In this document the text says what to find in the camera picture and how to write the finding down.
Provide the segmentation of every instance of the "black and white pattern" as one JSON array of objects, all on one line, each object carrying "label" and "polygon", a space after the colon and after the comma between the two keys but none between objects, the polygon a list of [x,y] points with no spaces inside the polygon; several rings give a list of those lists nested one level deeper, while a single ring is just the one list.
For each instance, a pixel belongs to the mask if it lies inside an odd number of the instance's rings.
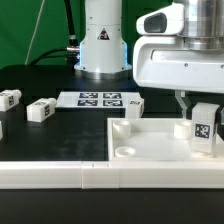
[{"label": "black and white pattern", "polygon": [[14,97],[10,96],[9,97],[9,106],[12,106],[12,105],[14,105]]},{"label": "black and white pattern", "polygon": [[36,106],[45,106],[47,103],[45,103],[45,102],[42,102],[42,101],[39,101],[39,102],[36,102],[34,105],[36,105]]},{"label": "black and white pattern", "polygon": [[0,93],[0,96],[10,96],[10,93]]},{"label": "black and white pattern", "polygon": [[122,100],[104,100],[103,106],[105,107],[122,107]]},{"label": "black and white pattern", "polygon": [[204,124],[196,124],[195,127],[195,136],[199,138],[207,138],[210,137],[210,126]]},{"label": "black and white pattern", "polygon": [[121,99],[120,93],[104,93],[103,94],[104,99]]},{"label": "black and white pattern", "polygon": [[96,107],[98,104],[97,100],[79,100],[78,106],[79,107]]},{"label": "black and white pattern", "polygon": [[131,101],[130,104],[139,105],[141,102],[139,101]]},{"label": "black and white pattern", "polygon": [[50,114],[50,107],[49,107],[49,105],[47,105],[46,107],[45,107],[45,116],[47,116],[47,115],[49,115]]},{"label": "black and white pattern", "polygon": [[81,99],[97,99],[98,93],[80,93],[79,98]]}]

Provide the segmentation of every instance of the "cable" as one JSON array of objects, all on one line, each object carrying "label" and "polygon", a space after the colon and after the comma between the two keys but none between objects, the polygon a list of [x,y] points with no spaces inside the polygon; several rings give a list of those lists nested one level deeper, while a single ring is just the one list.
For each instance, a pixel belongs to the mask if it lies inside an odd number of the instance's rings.
[{"label": "cable", "polygon": [[38,14],[38,17],[37,17],[37,22],[36,22],[35,29],[34,29],[34,32],[33,32],[33,36],[32,36],[32,39],[30,41],[29,49],[28,49],[28,52],[27,52],[25,65],[27,65],[28,61],[29,61],[30,52],[31,52],[31,49],[33,47],[33,42],[34,42],[36,34],[37,34],[37,30],[38,30],[38,27],[39,27],[39,23],[40,23],[40,19],[41,19],[41,16],[42,16],[44,5],[45,5],[45,0],[42,0],[41,6],[40,6],[40,11],[39,11],[39,14]]},{"label": "cable", "polygon": [[39,61],[41,61],[42,59],[51,59],[51,58],[66,58],[68,55],[54,55],[54,56],[44,56],[44,57],[39,57],[35,60],[33,60],[30,65],[36,65]]},{"label": "cable", "polygon": [[64,0],[64,3],[65,3],[65,10],[66,10],[67,21],[68,21],[69,43],[71,46],[78,46],[78,41],[75,35],[75,27],[74,27],[73,16],[72,16],[71,2],[70,0]]},{"label": "cable", "polygon": [[56,53],[56,52],[62,52],[62,51],[67,51],[67,48],[56,48],[56,49],[47,51],[47,52],[43,53],[42,55],[40,55],[38,58],[34,59],[32,62],[30,62],[29,65],[35,65],[35,64],[37,64],[37,62],[39,62],[43,58],[47,58],[48,55]]}]

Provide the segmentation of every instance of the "circular hole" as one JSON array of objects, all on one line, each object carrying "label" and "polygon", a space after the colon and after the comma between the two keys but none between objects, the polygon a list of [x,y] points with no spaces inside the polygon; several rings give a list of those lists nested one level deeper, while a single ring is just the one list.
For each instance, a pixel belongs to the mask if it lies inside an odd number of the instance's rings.
[{"label": "circular hole", "polygon": [[115,150],[115,155],[117,157],[130,157],[136,154],[136,150],[131,147],[119,147]]}]

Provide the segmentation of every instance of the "black panel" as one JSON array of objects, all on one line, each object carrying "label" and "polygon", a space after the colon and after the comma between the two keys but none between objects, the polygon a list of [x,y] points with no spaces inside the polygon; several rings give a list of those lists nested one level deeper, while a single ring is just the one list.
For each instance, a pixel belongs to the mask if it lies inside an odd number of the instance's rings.
[{"label": "black panel", "polygon": [[144,29],[147,33],[165,33],[166,28],[167,18],[163,13],[158,13],[145,19]]}]

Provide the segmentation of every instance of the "white block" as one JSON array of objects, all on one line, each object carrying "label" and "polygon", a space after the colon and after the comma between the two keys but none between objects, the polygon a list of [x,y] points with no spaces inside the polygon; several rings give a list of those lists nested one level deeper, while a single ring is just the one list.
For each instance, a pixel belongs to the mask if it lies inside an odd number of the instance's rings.
[{"label": "white block", "polygon": [[125,118],[140,118],[144,112],[144,99],[130,100],[125,111]]},{"label": "white block", "polygon": [[3,137],[3,133],[2,133],[2,123],[0,121],[0,140],[2,139]]},{"label": "white block", "polygon": [[82,188],[119,188],[119,169],[107,162],[84,162]]},{"label": "white block", "polygon": [[5,90],[0,93],[0,111],[7,111],[19,103],[22,93],[19,90]]},{"label": "white block", "polygon": [[192,110],[192,143],[193,151],[213,154],[216,145],[217,124],[216,111],[219,105],[198,103]]},{"label": "white block", "polygon": [[27,106],[27,120],[42,122],[55,113],[56,99],[39,99]]}]

